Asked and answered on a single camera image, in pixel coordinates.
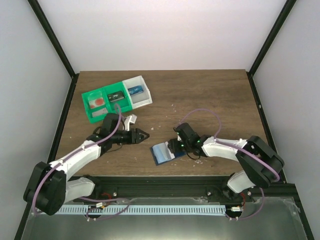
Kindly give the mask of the blue card holder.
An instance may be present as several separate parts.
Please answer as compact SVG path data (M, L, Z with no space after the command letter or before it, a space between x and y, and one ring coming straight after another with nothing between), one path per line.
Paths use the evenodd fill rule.
M168 141L152 146L150 148L150 152L156 166L162 165L164 163L170 162L174 159L177 159L186 155L186 153L183 151L172 153L171 150L169 149Z

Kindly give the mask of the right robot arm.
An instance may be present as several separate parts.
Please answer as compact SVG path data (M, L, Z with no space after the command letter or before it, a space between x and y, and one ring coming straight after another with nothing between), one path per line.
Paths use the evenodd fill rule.
M260 137L228 140L211 135L191 139L181 134L170 139L165 146L171 156L193 153L197 157L218 157L238 162L242 170L230 175L220 188L225 199L232 201L244 190L268 188L280 180L284 160Z

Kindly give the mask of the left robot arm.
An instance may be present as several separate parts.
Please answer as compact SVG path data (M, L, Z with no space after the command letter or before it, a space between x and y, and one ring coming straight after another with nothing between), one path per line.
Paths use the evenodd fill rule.
M36 164L23 194L23 200L31 205L32 212L52 216L64 203L90 196L95 182L87 177L77 180L71 180L71 177L107 153L113 145L134 145L148 139L149 133L131 127L136 119L134 114L122 117L108 113L78 148L50 163Z

